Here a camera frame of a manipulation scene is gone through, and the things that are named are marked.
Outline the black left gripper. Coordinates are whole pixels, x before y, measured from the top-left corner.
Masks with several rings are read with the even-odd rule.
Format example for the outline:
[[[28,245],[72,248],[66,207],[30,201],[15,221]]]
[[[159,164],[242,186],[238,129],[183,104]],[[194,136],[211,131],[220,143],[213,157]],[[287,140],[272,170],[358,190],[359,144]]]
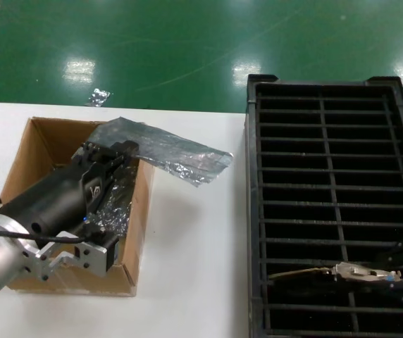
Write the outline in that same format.
[[[130,140],[111,146],[84,142],[75,152],[75,163],[53,171],[4,204],[0,214],[19,223],[36,242],[45,242],[96,213],[121,166],[138,151],[139,144]]]

